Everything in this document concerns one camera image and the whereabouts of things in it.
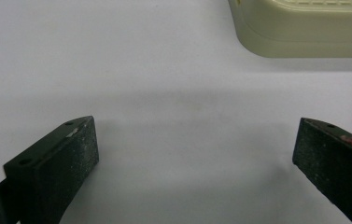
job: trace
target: beige tray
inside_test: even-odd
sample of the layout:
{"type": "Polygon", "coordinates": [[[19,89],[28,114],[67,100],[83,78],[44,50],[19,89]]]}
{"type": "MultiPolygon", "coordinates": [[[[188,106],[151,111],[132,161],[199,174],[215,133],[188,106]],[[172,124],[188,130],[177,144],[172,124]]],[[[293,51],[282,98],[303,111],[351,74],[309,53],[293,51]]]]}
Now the beige tray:
{"type": "Polygon", "coordinates": [[[240,42],[263,57],[352,58],[352,0],[229,0],[240,42]]]}

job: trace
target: screw hole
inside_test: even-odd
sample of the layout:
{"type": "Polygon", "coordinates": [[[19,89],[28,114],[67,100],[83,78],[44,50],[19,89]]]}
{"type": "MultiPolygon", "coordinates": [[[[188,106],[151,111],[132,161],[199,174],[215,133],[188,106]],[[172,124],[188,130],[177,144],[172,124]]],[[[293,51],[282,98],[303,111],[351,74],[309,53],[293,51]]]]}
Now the screw hole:
{"type": "Polygon", "coordinates": [[[24,159],[24,160],[19,161],[19,164],[20,164],[20,165],[27,165],[27,164],[30,163],[31,161],[32,161],[31,159],[24,159]]]}

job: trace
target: white surface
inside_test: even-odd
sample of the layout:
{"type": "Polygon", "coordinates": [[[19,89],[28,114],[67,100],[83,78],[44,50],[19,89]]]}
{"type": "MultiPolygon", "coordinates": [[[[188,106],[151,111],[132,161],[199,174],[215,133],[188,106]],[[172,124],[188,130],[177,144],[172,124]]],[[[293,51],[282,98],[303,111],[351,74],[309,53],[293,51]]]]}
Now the white surface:
{"type": "Polygon", "coordinates": [[[62,223],[350,223],[291,162],[300,117],[352,132],[352,59],[264,59],[227,1],[0,1],[2,165],[94,115],[62,223]]]}

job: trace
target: beige plastic container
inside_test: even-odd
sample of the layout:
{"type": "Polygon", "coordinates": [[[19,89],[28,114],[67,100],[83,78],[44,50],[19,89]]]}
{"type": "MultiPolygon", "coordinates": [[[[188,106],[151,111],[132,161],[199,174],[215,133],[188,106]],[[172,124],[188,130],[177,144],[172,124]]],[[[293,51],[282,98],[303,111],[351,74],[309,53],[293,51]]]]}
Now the beige plastic container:
{"type": "Polygon", "coordinates": [[[271,58],[352,58],[352,0],[229,0],[240,42],[271,58]]]}

